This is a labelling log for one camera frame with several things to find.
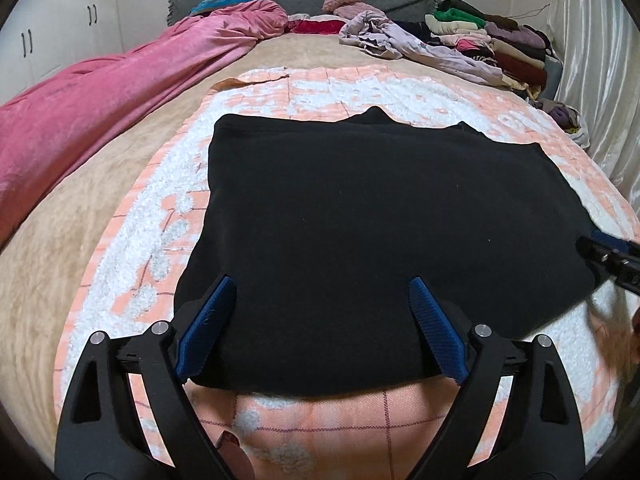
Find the right hand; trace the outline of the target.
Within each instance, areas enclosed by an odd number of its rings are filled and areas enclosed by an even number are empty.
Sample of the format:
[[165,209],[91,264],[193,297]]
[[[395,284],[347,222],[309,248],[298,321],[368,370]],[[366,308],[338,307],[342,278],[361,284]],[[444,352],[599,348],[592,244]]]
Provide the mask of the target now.
[[634,331],[634,336],[640,336],[640,309],[634,312],[634,316],[631,319],[632,330]]

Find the left hand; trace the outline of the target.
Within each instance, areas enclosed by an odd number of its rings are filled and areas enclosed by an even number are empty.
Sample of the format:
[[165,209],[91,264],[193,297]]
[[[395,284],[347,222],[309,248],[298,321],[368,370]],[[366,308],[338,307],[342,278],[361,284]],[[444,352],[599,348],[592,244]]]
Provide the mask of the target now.
[[231,470],[235,479],[255,479],[252,463],[246,453],[242,450],[240,441],[234,434],[228,430],[224,430],[217,440],[216,449]]

